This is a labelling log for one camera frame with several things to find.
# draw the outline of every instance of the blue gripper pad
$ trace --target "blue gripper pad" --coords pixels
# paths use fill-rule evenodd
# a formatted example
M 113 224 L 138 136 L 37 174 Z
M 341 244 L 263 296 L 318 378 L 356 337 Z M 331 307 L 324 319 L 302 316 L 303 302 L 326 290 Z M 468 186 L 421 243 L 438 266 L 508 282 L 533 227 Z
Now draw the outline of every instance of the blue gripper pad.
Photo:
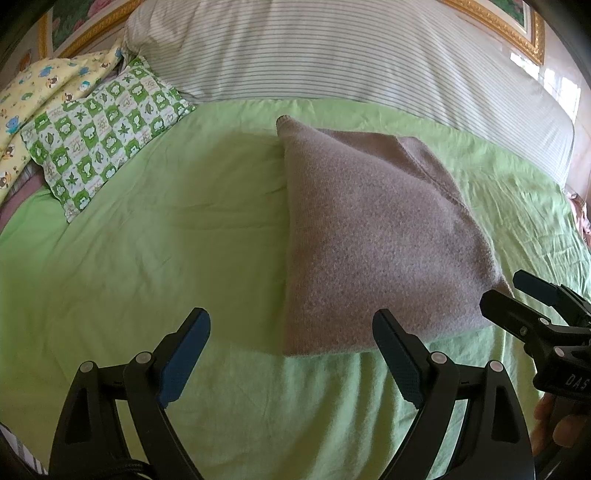
M 173 333 L 173 336 L 182 338 L 161 371 L 158 402 L 162 408 L 181 396 L 210 331 L 209 314 L 203 309 L 194 309 L 178 332 Z
M 389 310 L 375 313 L 372 329 L 402 397 L 416 409 L 422 408 L 425 403 L 423 379 L 429 371 L 428 350 L 418 337 L 404 331 Z

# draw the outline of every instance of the pillow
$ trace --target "pillow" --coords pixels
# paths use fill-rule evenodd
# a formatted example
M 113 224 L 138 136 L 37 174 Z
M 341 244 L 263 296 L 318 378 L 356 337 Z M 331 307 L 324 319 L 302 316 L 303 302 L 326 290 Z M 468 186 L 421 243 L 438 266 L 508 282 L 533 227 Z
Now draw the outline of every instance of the pillow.
M 110 50 L 72 59 L 43 59 L 29 65 L 0 93 L 0 205 L 18 191 L 18 180 L 26 175 L 31 154 L 22 141 L 20 129 L 29 120 L 52 110 L 62 102 L 90 95 L 119 63 L 121 41 Z M 0 120 L 0 127 L 6 120 Z
M 345 98 L 473 133 L 564 185 L 573 123 L 490 36 L 434 0 L 146 0 L 125 24 L 183 98 Z
M 138 57 L 87 99 L 36 117 L 21 136 L 71 222 L 125 162 L 193 109 Z

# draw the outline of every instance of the green patterned pillowcase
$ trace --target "green patterned pillowcase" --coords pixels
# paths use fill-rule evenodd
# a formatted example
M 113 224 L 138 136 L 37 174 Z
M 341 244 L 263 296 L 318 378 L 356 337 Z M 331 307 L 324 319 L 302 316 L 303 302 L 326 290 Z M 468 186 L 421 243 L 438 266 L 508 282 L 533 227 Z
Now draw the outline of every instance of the green patterned pillowcase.
M 194 109 L 137 57 L 89 97 L 36 117 L 21 136 L 71 222 L 125 162 Z

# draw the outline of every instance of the gold picture frame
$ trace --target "gold picture frame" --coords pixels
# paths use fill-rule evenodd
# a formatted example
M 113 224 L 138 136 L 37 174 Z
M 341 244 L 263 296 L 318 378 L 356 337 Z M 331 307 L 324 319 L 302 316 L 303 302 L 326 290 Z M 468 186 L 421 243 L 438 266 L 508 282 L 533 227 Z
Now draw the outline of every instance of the gold picture frame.
M 541 15 L 527 6 L 531 16 L 528 25 L 531 27 L 531 38 L 527 38 L 510 23 L 477 0 L 441 0 L 450 7 L 469 15 L 483 25 L 496 32 L 511 45 L 523 52 L 530 60 L 538 65 L 544 64 L 545 54 L 545 23 Z
M 59 53 L 59 57 L 69 58 L 77 55 L 83 48 L 98 39 L 109 30 L 124 23 L 132 12 L 138 8 L 143 0 L 128 0 L 122 5 L 115 8 L 108 15 L 100 18 L 98 21 L 89 21 L 88 26 L 84 25 L 85 29 L 82 35 L 78 36 L 67 47 Z M 50 47 L 48 42 L 51 41 L 51 12 L 43 14 L 39 20 L 39 36 L 38 49 L 39 58 L 44 59 L 48 57 Z

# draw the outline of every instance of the metal screw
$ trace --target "metal screw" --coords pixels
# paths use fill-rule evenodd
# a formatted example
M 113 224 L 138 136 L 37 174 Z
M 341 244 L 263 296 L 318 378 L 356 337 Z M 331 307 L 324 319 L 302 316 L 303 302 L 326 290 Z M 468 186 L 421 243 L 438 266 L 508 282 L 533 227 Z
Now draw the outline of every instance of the metal screw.
M 81 366 L 80 366 L 80 371 L 84 374 L 87 374 L 88 372 L 90 372 L 90 370 L 92 370 L 95 367 L 94 363 L 88 361 L 88 362 L 84 362 Z
M 503 364 L 501 362 L 497 362 L 496 360 L 493 360 L 491 362 L 491 369 L 494 370 L 495 372 L 502 372 L 503 371 Z
M 150 352 L 141 352 L 135 356 L 135 361 L 139 364 L 147 364 L 152 360 L 152 354 Z
M 437 363 L 439 365 L 443 365 L 445 362 L 447 362 L 447 357 L 445 356 L 444 353 L 433 352 L 431 354 L 431 360 L 433 360 L 435 363 Z

